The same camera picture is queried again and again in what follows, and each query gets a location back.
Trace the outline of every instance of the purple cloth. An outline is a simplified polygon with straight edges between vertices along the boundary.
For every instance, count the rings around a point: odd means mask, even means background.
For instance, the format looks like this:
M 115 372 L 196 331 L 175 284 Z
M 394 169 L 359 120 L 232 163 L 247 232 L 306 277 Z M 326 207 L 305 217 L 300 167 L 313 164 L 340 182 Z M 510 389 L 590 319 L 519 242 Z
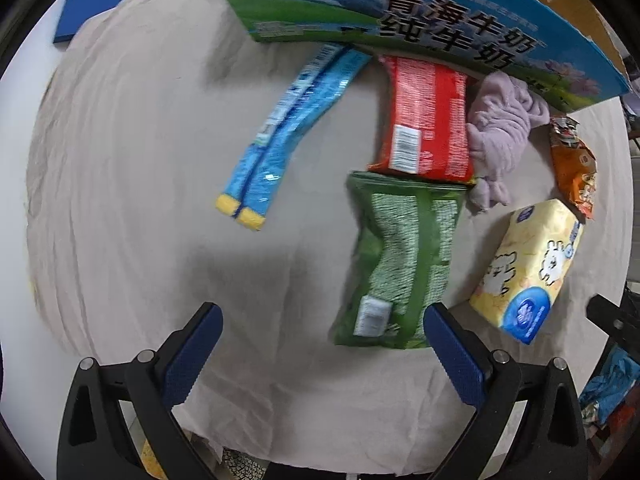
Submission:
M 497 202 L 507 205 L 510 196 L 502 180 L 520 161 L 531 129 L 549 122 L 549 107 L 524 81 L 494 72 L 482 81 L 466 120 L 478 180 L 469 198 L 483 211 Z

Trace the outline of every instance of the white barcode label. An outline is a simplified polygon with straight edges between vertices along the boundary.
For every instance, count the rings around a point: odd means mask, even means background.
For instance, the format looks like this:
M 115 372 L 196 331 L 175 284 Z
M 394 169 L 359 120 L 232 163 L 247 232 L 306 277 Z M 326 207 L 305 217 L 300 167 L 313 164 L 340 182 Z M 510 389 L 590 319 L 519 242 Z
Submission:
M 358 319 L 353 335 L 361 337 L 380 337 L 385 333 L 392 304 L 373 296 L 363 296 L 358 309 Z
M 392 170 L 404 173 L 418 173 L 420 161 L 420 130 L 396 124 L 394 126 L 394 138 L 391 146 L 391 160 L 389 167 Z

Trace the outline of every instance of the blue milk box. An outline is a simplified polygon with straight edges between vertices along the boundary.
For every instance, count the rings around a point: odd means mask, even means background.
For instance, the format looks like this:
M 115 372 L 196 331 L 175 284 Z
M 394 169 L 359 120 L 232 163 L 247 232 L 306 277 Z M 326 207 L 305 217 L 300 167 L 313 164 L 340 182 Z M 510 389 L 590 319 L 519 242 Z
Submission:
M 503 70 L 562 111 L 629 91 L 593 41 L 537 0 L 228 0 L 257 41 L 343 41 Z

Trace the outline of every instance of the red snack bag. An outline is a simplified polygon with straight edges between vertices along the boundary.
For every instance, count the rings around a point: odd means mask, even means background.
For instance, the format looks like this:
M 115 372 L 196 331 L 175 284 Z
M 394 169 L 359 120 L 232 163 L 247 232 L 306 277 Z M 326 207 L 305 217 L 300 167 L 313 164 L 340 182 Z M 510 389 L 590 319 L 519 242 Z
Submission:
M 469 182 L 466 75 L 418 59 L 380 56 L 392 86 L 390 127 L 369 171 Z

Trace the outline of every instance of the beige tablecloth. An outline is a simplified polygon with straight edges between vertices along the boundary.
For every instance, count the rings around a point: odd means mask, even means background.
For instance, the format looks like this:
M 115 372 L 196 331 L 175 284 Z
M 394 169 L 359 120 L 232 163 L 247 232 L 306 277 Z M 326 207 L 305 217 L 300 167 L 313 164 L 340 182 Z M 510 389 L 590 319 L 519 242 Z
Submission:
M 431 349 L 334 346 L 357 225 L 344 183 L 371 161 L 387 108 L 370 63 L 307 134 L 255 233 L 212 203 L 316 44 L 254 43 L 225 0 L 124 0 L 78 32 L 45 95 L 27 175 L 28 248 L 42 316 L 102 364 L 157 348 L 203 301 L 225 329 L 180 423 L 259 458 L 345 472 L 433 470 L 469 420 Z M 533 344 L 461 303 L 511 211 L 555 195 L 534 131 L 508 178 L 513 204 L 462 214 L 445 302 L 490 348 L 523 362 L 561 355 L 580 390 L 606 336 L 584 316 L 617 301 L 632 184 L 622 110 L 575 114 L 598 159 L 595 220 Z M 506 431 L 504 452 L 516 428 Z

